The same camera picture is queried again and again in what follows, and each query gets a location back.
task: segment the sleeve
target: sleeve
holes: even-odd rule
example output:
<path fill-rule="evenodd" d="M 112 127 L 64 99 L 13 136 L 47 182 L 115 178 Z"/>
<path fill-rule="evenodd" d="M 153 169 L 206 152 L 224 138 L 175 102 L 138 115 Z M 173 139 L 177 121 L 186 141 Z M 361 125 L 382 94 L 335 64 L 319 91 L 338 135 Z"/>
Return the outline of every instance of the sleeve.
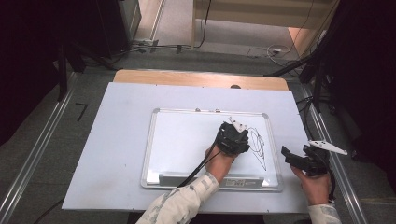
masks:
<path fill-rule="evenodd" d="M 200 206 L 218 190 L 218 181 L 206 172 L 188 186 L 158 197 L 136 223 L 189 223 L 197 215 Z"/>
<path fill-rule="evenodd" d="M 313 224 L 341 224 L 333 203 L 308 206 L 308 212 Z"/>

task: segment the metal rail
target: metal rail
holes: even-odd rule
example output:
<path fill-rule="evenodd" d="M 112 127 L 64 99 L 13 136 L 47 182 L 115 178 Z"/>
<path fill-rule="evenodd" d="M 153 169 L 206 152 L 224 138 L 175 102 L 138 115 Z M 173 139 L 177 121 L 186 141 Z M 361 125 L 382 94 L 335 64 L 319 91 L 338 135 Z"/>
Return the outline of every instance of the metal rail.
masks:
<path fill-rule="evenodd" d="M 7 224 L 11 218 L 15 207 L 17 206 L 24 190 L 26 189 L 33 172 L 40 162 L 40 159 L 46 150 L 47 144 L 52 137 L 52 134 L 55 131 L 55 128 L 58 125 L 64 110 L 67 107 L 67 104 L 75 90 L 77 81 L 78 75 L 76 73 L 72 73 L 68 81 L 69 91 L 67 92 L 64 99 L 56 104 L 49 117 L 49 120 L 46 123 L 46 126 L 35 142 L 32 151 L 27 157 L 17 177 L 14 179 L 14 182 L 11 184 L 11 187 L 8 189 L 6 197 L 2 201 L 0 207 L 0 224 Z"/>
<path fill-rule="evenodd" d="M 303 87 L 304 97 L 311 96 L 311 91 L 305 85 Z M 327 131 L 325 122 L 321 114 L 318 114 L 313 106 L 310 107 L 311 116 L 317 126 L 318 133 L 320 138 L 326 140 L 329 143 L 332 143 L 332 139 Z M 366 216 L 361 208 L 361 204 L 359 202 L 358 196 L 355 193 L 355 190 L 352 187 L 352 184 L 347 177 L 347 172 L 341 163 L 338 154 L 331 152 L 330 153 L 330 165 L 332 166 L 332 171 L 334 172 L 335 179 L 337 180 L 338 186 L 343 193 L 344 199 L 346 201 L 346 206 L 349 210 L 349 214 L 351 215 L 353 222 L 356 224 L 365 224 L 368 223 Z"/>

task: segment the floor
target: floor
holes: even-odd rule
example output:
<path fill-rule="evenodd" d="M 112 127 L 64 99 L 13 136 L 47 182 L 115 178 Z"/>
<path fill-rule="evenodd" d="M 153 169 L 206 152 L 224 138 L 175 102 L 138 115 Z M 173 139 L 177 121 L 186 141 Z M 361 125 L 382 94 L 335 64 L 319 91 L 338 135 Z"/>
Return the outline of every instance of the floor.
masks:
<path fill-rule="evenodd" d="M 274 31 L 274 34 L 283 32 L 280 29 L 275 30 L 278 32 Z M 156 37 L 160 41 L 165 39 L 165 37 L 161 37 L 160 32 L 156 34 Z M 291 39 L 288 40 L 286 36 L 284 39 L 286 45 L 292 45 Z M 273 43 L 264 39 L 262 46 L 268 47 Z M 216 52 L 203 49 L 182 50 L 180 53 L 174 49 L 157 49 L 153 52 L 134 51 L 125 54 L 115 65 L 126 69 L 208 71 L 243 76 L 261 76 L 275 72 L 281 67 L 267 57 L 248 57 L 246 46 L 239 48 L 236 45 L 236 48 L 238 49 L 234 53 L 219 52 L 221 48 L 216 49 Z M 289 60 L 293 60 L 293 58 L 279 58 L 277 62 L 285 64 Z M 34 223 L 47 209 L 64 197 L 90 133 L 106 85 L 112 81 L 114 75 L 115 72 L 107 71 L 99 66 L 89 67 L 84 74 L 76 74 L 75 79 L 69 79 L 70 81 L 75 80 L 70 98 L 62 115 L 57 120 L 56 127 L 53 128 L 48 142 L 42 142 L 44 146 L 42 158 L 29 177 L 28 184 L 23 187 L 23 194 L 19 195 L 20 198 L 16 198 L 18 203 L 12 216 L 9 217 L 8 223 Z M 296 81 L 295 75 L 294 72 L 291 72 L 291 74 L 282 77 L 288 81 L 290 90 L 297 101 L 305 96 L 303 87 Z M 55 88 L 26 119 L 11 140 L 0 146 L 0 170 L 2 171 L 0 173 L 0 195 L 2 198 L 7 195 L 8 188 L 19 174 L 29 153 L 35 148 L 41 132 L 46 129 L 47 120 L 51 118 L 54 108 L 59 106 L 56 103 L 57 96 L 58 88 Z M 87 105 L 83 114 L 81 105 Z M 351 152 L 352 147 L 344 133 L 342 123 L 332 115 L 326 104 L 321 106 L 322 116 L 332 142 Z M 308 126 L 314 132 L 314 136 L 319 136 L 315 132 L 317 126 L 311 117 L 308 117 Z M 359 198 L 366 223 L 391 223 L 392 220 L 395 220 L 395 193 L 390 188 L 384 172 L 371 163 L 353 161 L 350 157 L 342 157 L 341 162 Z M 340 188 L 336 190 L 336 197 L 337 210 L 343 223 L 354 223 L 345 201 L 345 195 Z M 60 206 L 57 206 L 40 223 L 131 223 L 134 215 L 130 216 L 125 212 L 64 211 L 60 209 Z M 265 223 L 270 224 L 293 223 L 304 218 L 306 215 L 301 214 L 264 216 Z"/>
<path fill-rule="evenodd" d="M 163 0 L 139 0 L 142 20 L 134 40 L 152 41 L 163 9 Z"/>

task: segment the white tabletop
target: white tabletop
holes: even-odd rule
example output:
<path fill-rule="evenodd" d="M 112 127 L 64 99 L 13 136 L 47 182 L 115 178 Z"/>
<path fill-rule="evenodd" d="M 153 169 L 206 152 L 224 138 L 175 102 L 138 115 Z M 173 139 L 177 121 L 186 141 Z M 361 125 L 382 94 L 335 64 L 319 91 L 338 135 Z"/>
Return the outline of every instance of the white tabletop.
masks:
<path fill-rule="evenodd" d="M 264 112 L 284 181 L 280 193 L 219 191 L 202 213 L 305 213 L 300 181 L 280 153 L 303 156 L 304 126 L 290 91 L 109 83 L 67 191 L 63 209 L 142 211 L 166 189 L 140 185 L 154 108 Z"/>

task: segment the human hand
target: human hand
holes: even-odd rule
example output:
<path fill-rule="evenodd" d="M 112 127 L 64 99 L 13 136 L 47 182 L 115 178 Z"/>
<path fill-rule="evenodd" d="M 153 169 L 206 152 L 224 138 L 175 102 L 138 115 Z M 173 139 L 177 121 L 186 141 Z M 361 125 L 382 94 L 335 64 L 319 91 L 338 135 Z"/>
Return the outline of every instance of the human hand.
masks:
<path fill-rule="evenodd" d="M 224 176 L 226 176 L 228 174 L 228 172 L 230 171 L 233 160 L 237 156 L 238 155 L 232 155 L 232 156 L 227 155 L 227 154 L 223 153 L 222 151 L 220 151 L 218 146 L 215 145 L 207 159 L 210 160 L 210 158 L 212 158 L 212 157 L 214 157 L 214 158 L 205 165 L 205 168 L 210 174 L 212 174 L 218 180 L 219 183 L 221 183 Z"/>
<path fill-rule="evenodd" d="M 302 170 L 290 167 L 301 180 L 301 187 L 305 193 L 309 205 L 329 203 L 330 177 L 326 175 L 307 176 Z"/>

